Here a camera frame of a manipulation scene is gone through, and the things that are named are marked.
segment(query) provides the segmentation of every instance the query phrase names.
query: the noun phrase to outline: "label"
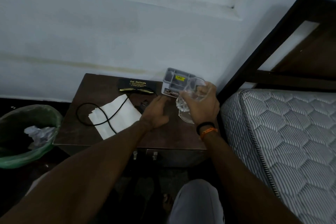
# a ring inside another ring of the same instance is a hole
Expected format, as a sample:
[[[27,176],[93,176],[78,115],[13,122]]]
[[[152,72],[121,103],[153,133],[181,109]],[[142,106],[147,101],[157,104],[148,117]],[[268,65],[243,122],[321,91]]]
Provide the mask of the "label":
[[[175,78],[176,78],[177,80],[179,80],[179,81],[183,81],[183,82],[184,82],[184,80],[185,80],[184,77],[182,77],[182,76],[178,76],[178,75],[175,75]]]
[[[163,91],[163,94],[169,95],[171,97],[177,98],[179,96],[179,93],[175,90],[170,90],[165,88],[165,90]]]
[[[134,87],[146,87],[146,82],[141,81],[130,81],[129,84]]]

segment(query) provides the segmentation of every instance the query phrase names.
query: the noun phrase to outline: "hand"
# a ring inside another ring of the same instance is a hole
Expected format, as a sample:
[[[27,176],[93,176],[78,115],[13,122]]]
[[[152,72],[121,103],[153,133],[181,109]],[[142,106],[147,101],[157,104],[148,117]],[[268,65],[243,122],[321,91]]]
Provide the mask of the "hand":
[[[215,122],[219,112],[219,102],[216,98],[216,86],[210,82],[206,82],[206,86],[201,87],[201,89],[198,90],[204,91],[205,88],[208,90],[208,93],[201,101],[192,99],[185,91],[180,92],[181,97],[189,107],[191,118],[196,126],[207,121]]]
[[[140,120],[150,123],[151,129],[158,128],[169,121],[169,117],[163,115],[163,108],[166,101],[169,100],[166,96],[158,96],[146,107]]]

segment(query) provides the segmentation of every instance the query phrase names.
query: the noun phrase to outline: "white paper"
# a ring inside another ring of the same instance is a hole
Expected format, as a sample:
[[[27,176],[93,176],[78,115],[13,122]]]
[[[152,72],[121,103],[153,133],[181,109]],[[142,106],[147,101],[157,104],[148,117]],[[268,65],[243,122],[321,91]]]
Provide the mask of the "white paper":
[[[127,98],[126,94],[117,97],[111,103],[108,103],[101,107],[104,110],[107,117],[110,118],[124,103]],[[132,105],[131,101],[127,99],[124,105],[120,108],[117,114],[110,120],[112,128],[118,133],[125,128],[131,126],[134,122],[138,121],[141,117],[140,112]],[[95,108],[92,113],[89,114],[89,119],[93,124],[98,124],[106,121],[106,117],[101,110]],[[104,124],[95,126],[103,140],[113,136],[115,133],[106,122]]]

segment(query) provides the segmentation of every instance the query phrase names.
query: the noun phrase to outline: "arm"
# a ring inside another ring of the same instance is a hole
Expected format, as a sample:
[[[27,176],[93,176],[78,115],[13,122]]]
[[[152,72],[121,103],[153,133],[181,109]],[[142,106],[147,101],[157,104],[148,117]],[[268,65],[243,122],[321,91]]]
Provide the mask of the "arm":
[[[206,121],[214,122],[219,112],[216,87],[210,83],[207,87],[207,97],[199,102],[182,92],[196,126]],[[209,127],[202,127],[200,133]],[[247,169],[217,132],[207,133],[203,141],[239,223],[301,223],[272,191]]]
[[[158,96],[131,127],[55,167],[0,223],[87,223],[102,207],[140,139],[168,122]]]

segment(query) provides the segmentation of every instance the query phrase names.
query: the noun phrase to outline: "white wall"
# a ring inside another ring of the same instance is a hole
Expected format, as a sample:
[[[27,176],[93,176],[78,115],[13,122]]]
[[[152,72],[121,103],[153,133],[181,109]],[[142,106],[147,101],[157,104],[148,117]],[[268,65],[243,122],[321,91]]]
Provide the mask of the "white wall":
[[[243,21],[123,0],[0,0],[0,95],[71,101],[85,73],[223,87],[295,0],[255,0]]]

